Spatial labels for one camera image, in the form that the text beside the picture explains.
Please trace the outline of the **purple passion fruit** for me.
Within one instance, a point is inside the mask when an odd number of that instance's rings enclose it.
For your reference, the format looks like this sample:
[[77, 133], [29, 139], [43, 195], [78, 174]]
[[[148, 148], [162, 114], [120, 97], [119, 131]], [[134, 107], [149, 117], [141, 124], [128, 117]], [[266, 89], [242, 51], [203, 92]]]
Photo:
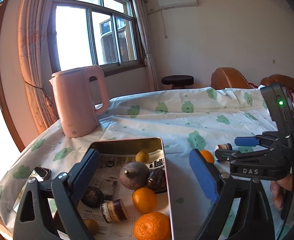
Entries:
[[125, 164], [119, 173], [120, 182], [130, 190], [137, 190], [147, 185], [150, 171], [141, 162], [130, 162]]

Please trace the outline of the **beige curtain left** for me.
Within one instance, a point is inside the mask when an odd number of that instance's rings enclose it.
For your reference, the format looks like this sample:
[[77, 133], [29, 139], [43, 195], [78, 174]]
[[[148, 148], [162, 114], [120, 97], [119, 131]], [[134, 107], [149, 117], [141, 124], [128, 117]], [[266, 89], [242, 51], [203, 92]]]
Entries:
[[42, 53], [53, 0], [21, 0], [18, 17], [18, 56], [26, 94], [39, 133], [44, 132], [58, 116], [44, 89]]

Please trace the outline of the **brown leather chair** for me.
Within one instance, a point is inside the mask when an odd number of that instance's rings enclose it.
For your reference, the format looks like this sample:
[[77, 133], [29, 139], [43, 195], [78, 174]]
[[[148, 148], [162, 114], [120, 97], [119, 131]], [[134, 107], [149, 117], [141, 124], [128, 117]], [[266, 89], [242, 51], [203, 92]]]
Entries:
[[272, 85], [273, 83], [281, 83], [288, 90], [294, 92], [294, 78], [292, 77], [281, 74], [274, 74], [261, 80], [261, 85], [264, 86]]
[[236, 68], [217, 68], [211, 76], [211, 85], [214, 89], [243, 88], [250, 89], [249, 83]]

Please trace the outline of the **pink electric kettle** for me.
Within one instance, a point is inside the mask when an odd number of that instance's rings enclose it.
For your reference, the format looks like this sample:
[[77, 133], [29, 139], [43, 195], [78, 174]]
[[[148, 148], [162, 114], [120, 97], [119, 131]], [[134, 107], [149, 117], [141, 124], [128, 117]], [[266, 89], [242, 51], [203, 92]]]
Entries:
[[[95, 77], [102, 105], [95, 107], [90, 90], [90, 78]], [[104, 71], [97, 65], [55, 72], [49, 82], [52, 85], [58, 116], [65, 136], [83, 137], [99, 125], [98, 115], [110, 105], [105, 85]]]

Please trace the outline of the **brown longan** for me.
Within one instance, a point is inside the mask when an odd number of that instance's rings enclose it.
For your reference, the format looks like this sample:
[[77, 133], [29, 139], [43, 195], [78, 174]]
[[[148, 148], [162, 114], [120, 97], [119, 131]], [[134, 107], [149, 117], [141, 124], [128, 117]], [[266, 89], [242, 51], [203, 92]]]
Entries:
[[141, 163], [148, 163], [150, 159], [150, 155], [145, 151], [139, 151], [135, 156], [135, 161]]
[[84, 219], [83, 222], [92, 236], [95, 236], [99, 232], [100, 227], [95, 220]]

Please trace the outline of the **beige curtain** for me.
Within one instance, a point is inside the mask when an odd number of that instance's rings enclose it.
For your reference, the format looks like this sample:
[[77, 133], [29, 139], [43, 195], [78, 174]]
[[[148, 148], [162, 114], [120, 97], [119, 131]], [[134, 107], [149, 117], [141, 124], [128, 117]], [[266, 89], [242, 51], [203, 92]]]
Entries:
[[26, 94], [39, 133], [44, 132], [58, 116], [44, 89], [42, 53], [53, 0], [21, 0], [18, 17], [18, 56]]
[[132, 0], [135, 15], [137, 18], [138, 29], [140, 34], [140, 39], [142, 42], [142, 46], [144, 49], [144, 64], [146, 67], [146, 80], [148, 85], [148, 90], [150, 92], [154, 92], [158, 90], [158, 81], [157, 81], [157, 73], [154, 64], [154, 59], [151, 53], [150, 47], [150, 32], [148, 26], [148, 18], [145, 9], [145, 3], [148, 0]]

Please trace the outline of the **white tablecloth green clouds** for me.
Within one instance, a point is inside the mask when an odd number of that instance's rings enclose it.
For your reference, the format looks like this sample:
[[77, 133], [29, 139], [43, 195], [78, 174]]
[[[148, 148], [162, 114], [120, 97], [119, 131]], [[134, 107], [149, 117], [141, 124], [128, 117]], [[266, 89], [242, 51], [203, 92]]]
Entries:
[[211, 203], [189, 165], [194, 146], [214, 151], [236, 137], [276, 130], [257, 89], [211, 88], [165, 90], [114, 98], [91, 134], [71, 139], [54, 123], [19, 157], [8, 159], [7, 141], [0, 136], [0, 223], [12, 231], [14, 202], [25, 184], [18, 172], [36, 166], [53, 174], [68, 172], [95, 141], [159, 137], [163, 140], [175, 239], [192, 239]]

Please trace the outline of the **white air conditioner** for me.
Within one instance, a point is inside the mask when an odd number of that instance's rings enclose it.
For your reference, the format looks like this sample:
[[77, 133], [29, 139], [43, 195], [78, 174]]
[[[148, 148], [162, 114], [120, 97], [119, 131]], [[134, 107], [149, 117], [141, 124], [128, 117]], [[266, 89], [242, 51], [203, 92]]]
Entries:
[[158, 0], [158, 5], [162, 9], [194, 7], [197, 6], [197, 0]]

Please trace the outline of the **black round stool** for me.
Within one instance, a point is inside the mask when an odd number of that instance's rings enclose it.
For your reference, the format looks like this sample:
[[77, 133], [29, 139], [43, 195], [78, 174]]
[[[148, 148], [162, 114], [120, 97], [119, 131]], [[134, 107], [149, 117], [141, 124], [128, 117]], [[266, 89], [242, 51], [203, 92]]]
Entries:
[[194, 85], [194, 77], [190, 75], [171, 75], [161, 79], [163, 85], [171, 85], [172, 89], [185, 89]]

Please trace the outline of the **black smartphone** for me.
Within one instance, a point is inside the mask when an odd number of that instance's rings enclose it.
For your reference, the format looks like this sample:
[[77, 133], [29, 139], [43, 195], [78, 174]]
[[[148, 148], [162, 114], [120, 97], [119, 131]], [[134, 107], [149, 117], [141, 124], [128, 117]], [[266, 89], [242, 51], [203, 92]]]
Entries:
[[24, 179], [24, 178], [27, 178], [27, 175], [29, 175], [29, 177], [28, 177], [27, 181], [25, 182], [25, 184], [23, 185], [22, 189], [20, 190], [20, 192], [14, 202], [14, 205], [12, 207], [14, 212], [18, 211], [18, 207], [20, 205], [20, 201], [22, 199], [22, 195], [25, 191], [27, 183], [33, 178], [35, 178], [39, 182], [48, 180], [51, 176], [51, 170], [48, 168], [45, 168], [45, 167], [36, 166], [33, 169], [33, 171], [31, 172], [29, 168], [27, 168], [24, 165], [21, 165], [18, 168], [18, 171], [15, 173], [14, 178]]

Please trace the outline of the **beige curtain right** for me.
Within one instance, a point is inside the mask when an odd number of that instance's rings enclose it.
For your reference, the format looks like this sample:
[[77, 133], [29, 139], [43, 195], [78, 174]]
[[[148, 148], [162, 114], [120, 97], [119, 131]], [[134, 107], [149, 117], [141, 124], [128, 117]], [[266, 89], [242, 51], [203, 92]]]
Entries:
[[157, 81], [157, 73], [154, 64], [154, 59], [151, 53], [150, 47], [150, 32], [148, 26], [148, 18], [145, 9], [145, 3], [148, 0], [132, 0], [135, 15], [137, 18], [138, 29], [140, 34], [140, 39], [142, 42], [142, 46], [144, 49], [144, 64], [146, 67], [146, 80], [148, 85], [148, 90], [150, 92], [154, 92], [158, 90], [158, 81]]

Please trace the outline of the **dark brown water chestnut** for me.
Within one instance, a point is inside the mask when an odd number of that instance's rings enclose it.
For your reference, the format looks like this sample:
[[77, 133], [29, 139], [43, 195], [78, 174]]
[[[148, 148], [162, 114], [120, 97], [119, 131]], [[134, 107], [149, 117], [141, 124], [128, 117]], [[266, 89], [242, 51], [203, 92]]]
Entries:
[[98, 208], [104, 202], [103, 193], [95, 186], [89, 186], [81, 198], [83, 204], [90, 208]]

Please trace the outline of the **pink metal tin box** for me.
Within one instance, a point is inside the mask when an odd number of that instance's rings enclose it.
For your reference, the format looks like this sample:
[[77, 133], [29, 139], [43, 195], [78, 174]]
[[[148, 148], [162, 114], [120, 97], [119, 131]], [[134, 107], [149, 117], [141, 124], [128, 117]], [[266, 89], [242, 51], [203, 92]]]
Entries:
[[[125, 164], [135, 161], [139, 151], [150, 155], [148, 163], [144, 163], [149, 171], [161, 168], [165, 170], [165, 154], [163, 141], [159, 137], [149, 138], [121, 138], [114, 135], [95, 139], [91, 144], [84, 144], [80, 138], [59, 140], [51, 157], [54, 162], [61, 163], [61, 170], [66, 170], [78, 163], [84, 154], [91, 149], [99, 152], [99, 165], [92, 176], [89, 186], [97, 187], [104, 195], [104, 202], [121, 199], [125, 205], [128, 219], [118, 223], [107, 223], [100, 207], [94, 209], [77, 201], [77, 210], [83, 219], [93, 219], [99, 224], [99, 232], [95, 239], [135, 239], [134, 226], [143, 215], [134, 206], [132, 194], [135, 190], [127, 189], [119, 179], [119, 173]], [[164, 193], [155, 193], [157, 205], [153, 212], [160, 212], [170, 216], [170, 199], [168, 190]]]

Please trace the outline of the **large orange mandarin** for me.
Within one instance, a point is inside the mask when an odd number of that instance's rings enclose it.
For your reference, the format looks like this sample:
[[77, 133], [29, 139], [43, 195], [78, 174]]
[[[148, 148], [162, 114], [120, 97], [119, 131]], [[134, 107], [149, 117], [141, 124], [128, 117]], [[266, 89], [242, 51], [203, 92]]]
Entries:
[[169, 217], [160, 212], [151, 212], [141, 216], [135, 223], [134, 236], [139, 240], [171, 239]]

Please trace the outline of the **window with green frame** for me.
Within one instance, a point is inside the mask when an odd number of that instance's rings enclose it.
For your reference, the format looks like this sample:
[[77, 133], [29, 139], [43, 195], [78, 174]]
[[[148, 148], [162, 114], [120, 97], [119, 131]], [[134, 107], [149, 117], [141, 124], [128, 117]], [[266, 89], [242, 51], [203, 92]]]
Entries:
[[54, 73], [97, 64], [112, 75], [142, 65], [132, 0], [53, 0], [47, 33]]

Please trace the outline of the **small orange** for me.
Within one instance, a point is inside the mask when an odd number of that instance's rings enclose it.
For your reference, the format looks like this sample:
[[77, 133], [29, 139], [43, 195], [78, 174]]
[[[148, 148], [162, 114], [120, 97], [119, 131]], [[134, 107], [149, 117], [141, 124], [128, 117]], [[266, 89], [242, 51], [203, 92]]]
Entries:
[[212, 155], [211, 152], [209, 152], [208, 150], [201, 150], [200, 153], [208, 163], [211, 163], [211, 164], [215, 163], [214, 156]]
[[140, 213], [150, 213], [155, 210], [157, 197], [151, 189], [142, 187], [132, 194], [132, 202]]

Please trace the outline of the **brown leather chair right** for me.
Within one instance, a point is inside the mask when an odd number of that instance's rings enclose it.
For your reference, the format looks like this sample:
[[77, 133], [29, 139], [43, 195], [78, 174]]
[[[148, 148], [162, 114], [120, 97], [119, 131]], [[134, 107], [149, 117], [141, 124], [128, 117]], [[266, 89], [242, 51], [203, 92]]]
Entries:
[[272, 85], [273, 83], [281, 83], [288, 90], [294, 92], [294, 78], [292, 77], [281, 74], [274, 74], [261, 80], [261, 85], [264, 86]]

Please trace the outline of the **brown leather chair left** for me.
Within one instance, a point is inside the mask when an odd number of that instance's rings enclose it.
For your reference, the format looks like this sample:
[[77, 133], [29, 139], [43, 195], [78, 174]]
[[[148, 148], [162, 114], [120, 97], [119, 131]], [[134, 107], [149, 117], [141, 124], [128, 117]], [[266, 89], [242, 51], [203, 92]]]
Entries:
[[243, 88], [250, 89], [249, 83], [236, 68], [217, 68], [211, 76], [211, 85], [214, 89]]

